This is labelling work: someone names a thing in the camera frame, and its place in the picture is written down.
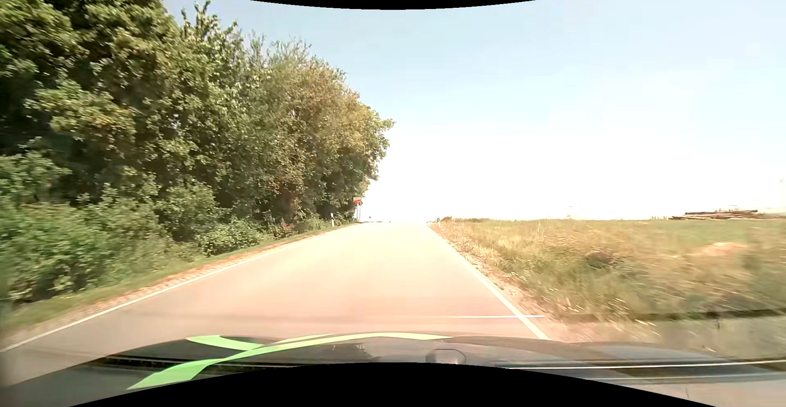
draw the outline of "hazy sky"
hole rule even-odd
[[[786,207],[786,0],[211,1],[247,32],[306,40],[396,121],[364,220]]]

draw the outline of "road edge line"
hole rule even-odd
[[[445,247],[447,247],[448,249],[450,249],[451,252],[454,253],[454,256],[456,257],[456,259],[458,261],[460,261],[467,269],[469,269],[469,271],[478,280],[480,280],[480,282],[483,283],[483,285],[486,286],[486,288],[492,294],[494,294],[494,296],[497,297],[497,299],[500,300],[502,302],[502,304],[504,304],[505,307],[508,308],[508,310],[513,312],[513,315],[516,315],[516,318],[518,318],[519,321],[521,321],[521,323],[523,323],[526,326],[526,328],[530,329],[530,332],[535,334],[535,336],[537,336],[538,339],[547,339],[549,341],[551,340],[551,338],[546,336],[546,334],[543,333],[543,331],[540,328],[538,328],[538,326],[536,326],[532,321],[530,321],[529,318],[527,318],[519,310],[518,307],[516,307],[512,302],[508,301],[508,299],[505,298],[505,295],[501,294],[497,290],[496,286],[492,282],[490,282],[488,280],[488,278],[486,278],[486,276],[484,276],[482,273],[480,273],[480,271],[478,271],[474,266],[469,264],[469,261],[467,261],[466,258],[464,258],[460,253],[458,253],[458,251],[456,251],[443,237],[439,236],[439,234],[434,232],[428,225],[426,225],[426,229],[428,231],[430,231],[432,234],[434,234],[434,236],[437,237],[440,241],[442,241],[444,243]]]
[[[225,271],[225,270],[231,269],[231,268],[233,268],[235,266],[246,264],[249,261],[254,261],[254,260],[259,259],[261,257],[264,257],[266,255],[270,255],[271,253],[281,252],[281,251],[283,251],[283,250],[285,250],[285,249],[287,249],[289,247],[296,246],[296,245],[300,244],[301,242],[314,240],[316,238],[319,238],[320,236],[327,235],[330,232],[336,232],[336,231],[338,231],[338,230],[323,232],[323,233],[321,233],[319,235],[306,238],[305,240],[297,240],[297,241],[293,241],[293,242],[288,242],[288,243],[284,244],[283,246],[280,246],[279,248],[272,249],[272,250],[267,251],[267,252],[261,252],[259,255],[255,255],[254,257],[248,258],[246,260],[238,261],[237,263],[228,265],[228,266],[226,266],[224,268],[217,269],[217,270],[214,270],[214,271],[210,271],[208,273],[205,273],[204,275],[200,275],[200,276],[194,277],[191,280],[186,280],[186,281],[183,281],[182,283],[173,284],[170,287],[165,287],[165,288],[163,288],[163,289],[161,289],[159,291],[152,292],[151,294],[146,294],[146,295],[143,295],[143,296],[141,296],[139,298],[132,299],[131,301],[123,302],[123,304],[118,304],[118,305],[115,305],[113,307],[110,307],[109,309],[100,311],[98,313],[93,313],[93,315],[90,315],[88,317],[84,317],[81,320],[77,320],[77,321],[73,321],[71,323],[67,323],[64,326],[60,326],[59,328],[54,328],[54,329],[52,329],[50,331],[43,332],[43,333],[40,333],[38,335],[34,335],[34,336],[32,336],[32,337],[30,337],[28,339],[25,339],[23,341],[19,341],[19,342],[15,343],[15,344],[11,344],[10,346],[3,347],[2,349],[0,349],[0,353],[4,353],[4,352],[7,352],[9,350],[13,350],[13,349],[15,349],[15,348],[17,348],[19,346],[23,346],[23,345],[27,344],[28,342],[33,342],[36,339],[41,339],[41,338],[43,338],[45,336],[52,335],[53,333],[60,332],[61,330],[65,330],[67,328],[74,327],[75,325],[81,324],[81,323],[83,323],[85,321],[90,321],[93,318],[98,318],[101,315],[105,315],[105,314],[107,314],[109,312],[114,312],[115,310],[122,309],[123,307],[126,307],[127,305],[132,305],[135,302],[143,301],[143,300],[145,300],[147,298],[156,296],[158,294],[162,294],[163,292],[170,291],[172,289],[176,289],[176,288],[181,287],[181,286],[185,286],[188,283],[193,283],[194,281],[201,280],[201,279],[206,278],[208,276],[211,276],[211,275],[214,275],[216,273],[219,273],[220,271]]]

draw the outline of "roadside verge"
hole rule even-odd
[[[58,296],[34,302],[11,313],[2,320],[2,349],[5,351],[25,342],[33,341],[49,333],[62,330],[105,312],[119,309],[153,294],[212,275],[223,269],[252,261],[286,247],[329,231],[353,226],[344,224],[335,228],[310,231],[282,240],[270,240],[257,246],[223,253],[189,263],[174,263],[168,267],[135,276],[127,282],[108,287],[98,287],[77,294]]]
[[[500,270],[493,267],[493,261],[488,261],[489,256],[493,255],[494,252],[484,251],[480,246],[472,243],[471,240],[459,240],[450,236],[445,228],[440,228],[436,222],[429,222],[427,225],[464,258],[470,267],[486,277],[498,289],[497,293],[500,296],[507,299],[523,313],[543,316],[543,318],[538,319],[540,321],[537,322],[537,327],[542,331],[546,339],[567,342],[597,341],[600,339],[595,335],[589,334],[584,329],[565,324],[538,305],[533,295],[516,286]]]

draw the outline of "sign post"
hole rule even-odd
[[[353,197],[353,203],[358,203],[358,222],[360,222],[360,208],[363,206],[363,198],[362,197]]]

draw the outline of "log pile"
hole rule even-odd
[[[672,217],[671,220],[762,220],[777,218],[758,210],[713,210],[710,212],[685,212],[684,215]]]

